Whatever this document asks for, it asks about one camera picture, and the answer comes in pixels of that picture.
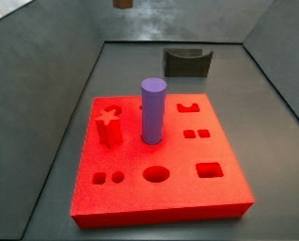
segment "hole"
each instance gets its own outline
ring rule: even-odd
[[[109,111],[113,110],[113,109],[114,109],[114,115],[118,116],[118,115],[121,114],[122,110],[121,110],[121,107],[120,107],[118,105],[116,105],[116,104],[108,105],[108,106],[104,108],[104,111],[105,111],[105,112],[109,112]]]
[[[196,171],[200,178],[223,177],[224,173],[217,162],[197,163]]]
[[[200,112],[199,105],[193,103],[189,107],[185,107],[182,104],[176,104],[177,111],[181,113],[185,112]]]
[[[162,166],[153,166],[144,170],[142,177],[150,183],[161,183],[169,177],[169,170]]]
[[[105,183],[105,173],[96,172],[93,175],[93,185],[102,185]]]
[[[197,133],[199,133],[199,137],[200,138],[208,138],[208,137],[211,137],[211,135],[209,135],[209,132],[208,132],[208,130],[199,130],[197,131]]]
[[[194,138],[194,131],[193,130],[184,130],[182,131],[184,138]]]
[[[112,175],[112,181],[118,184],[124,180],[124,173],[121,171],[116,171],[114,174]]]

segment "gray wall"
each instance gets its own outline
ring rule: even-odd
[[[299,1],[275,1],[244,47],[299,117]]]
[[[84,0],[105,40],[239,42],[272,0],[134,0],[117,9],[110,0]]]
[[[0,238],[20,238],[102,41],[78,0],[0,22]]]

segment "rectangular hole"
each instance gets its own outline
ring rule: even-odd
[[[217,162],[197,163],[196,172],[200,178],[213,178],[224,176],[221,166]]]

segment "circular hole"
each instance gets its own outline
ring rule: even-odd
[[[112,181],[118,184],[124,180],[124,173],[121,171],[116,171],[114,174],[112,175]]]
[[[162,166],[153,166],[144,170],[144,179],[150,183],[160,183],[169,177],[169,170]]]

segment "gray floor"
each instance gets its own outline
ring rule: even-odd
[[[69,208],[90,102],[96,96],[138,94],[144,78],[162,77],[165,47],[215,52],[208,77],[168,78],[168,92],[208,94],[256,203],[241,219],[82,231],[69,217]],[[299,239],[299,121],[241,45],[105,44],[25,239]]]

